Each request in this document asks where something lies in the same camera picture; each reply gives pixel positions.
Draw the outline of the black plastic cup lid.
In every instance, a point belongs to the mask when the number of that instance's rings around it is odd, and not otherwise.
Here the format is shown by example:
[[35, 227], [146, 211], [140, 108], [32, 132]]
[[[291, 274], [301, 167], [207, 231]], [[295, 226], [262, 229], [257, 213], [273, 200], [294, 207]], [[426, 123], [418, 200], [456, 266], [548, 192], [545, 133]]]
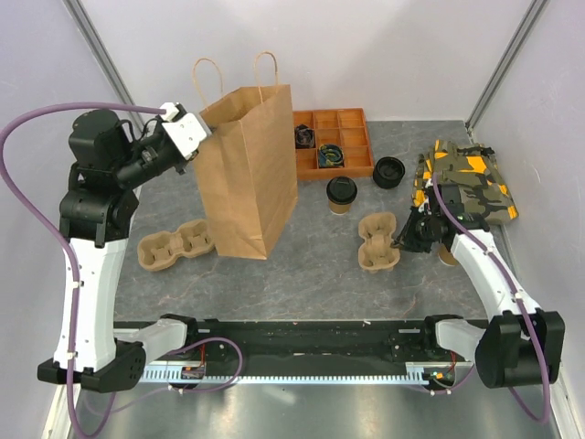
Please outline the black plastic cup lid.
[[335, 204], [351, 204], [356, 199], [357, 185], [350, 177], [334, 177], [327, 183], [326, 195]]

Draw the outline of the brown paper bag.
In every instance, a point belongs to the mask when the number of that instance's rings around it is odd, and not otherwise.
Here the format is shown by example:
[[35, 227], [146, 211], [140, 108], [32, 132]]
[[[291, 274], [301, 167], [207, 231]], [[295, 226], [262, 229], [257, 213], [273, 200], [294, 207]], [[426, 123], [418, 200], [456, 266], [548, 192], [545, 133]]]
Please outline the brown paper bag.
[[265, 260], [298, 200], [291, 88], [240, 87], [200, 115], [212, 134], [193, 165], [216, 251]]

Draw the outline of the brown paper coffee cup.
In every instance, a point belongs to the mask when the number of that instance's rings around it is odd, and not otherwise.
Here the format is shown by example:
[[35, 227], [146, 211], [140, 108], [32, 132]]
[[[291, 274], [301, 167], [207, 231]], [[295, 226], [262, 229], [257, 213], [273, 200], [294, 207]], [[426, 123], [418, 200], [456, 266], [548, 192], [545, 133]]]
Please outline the brown paper coffee cup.
[[335, 215], [345, 215], [351, 209], [352, 205], [352, 202], [338, 203], [331, 199], [328, 200], [329, 209]]

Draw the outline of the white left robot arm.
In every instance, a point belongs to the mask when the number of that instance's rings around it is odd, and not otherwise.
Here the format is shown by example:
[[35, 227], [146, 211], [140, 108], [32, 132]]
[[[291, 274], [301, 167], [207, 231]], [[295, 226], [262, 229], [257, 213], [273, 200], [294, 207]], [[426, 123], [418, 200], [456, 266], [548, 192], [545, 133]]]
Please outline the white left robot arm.
[[174, 168], [183, 173], [210, 131], [179, 103], [167, 102], [151, 134], [129, 138], [112, 110], [85, 112], [73, 123], [69, 148], [76, 160], [59, 204], [59, 232], [77, 260], [78, 295], [67, 294], [61, 337], [39, 380], [66, 380], [86, 391], [132, 389], [144, 368], [169, 352], [192, 359], [200, 350], [197, 321], [166, 314], [128, 337], [115, 337], [113, 311], [133, 214], [134, 191]]

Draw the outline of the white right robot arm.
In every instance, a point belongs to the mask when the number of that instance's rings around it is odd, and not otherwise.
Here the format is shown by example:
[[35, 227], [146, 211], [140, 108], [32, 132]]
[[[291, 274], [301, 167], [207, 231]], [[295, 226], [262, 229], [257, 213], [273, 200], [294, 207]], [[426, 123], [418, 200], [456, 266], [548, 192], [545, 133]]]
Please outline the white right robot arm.
[[449, 351], [471, 361], [485, 387], [513, 388], [557, 381], [566, 325], [546, 311], [515, 278], [479, 214], [466, 213], [455, 185], [428, 183], [410, 210], [396, 248], [429, 252], [442, 244], [464, 269], [488, 319], [485, 328], [458, 316], [428, 316], [420, 353], [441, 359]]

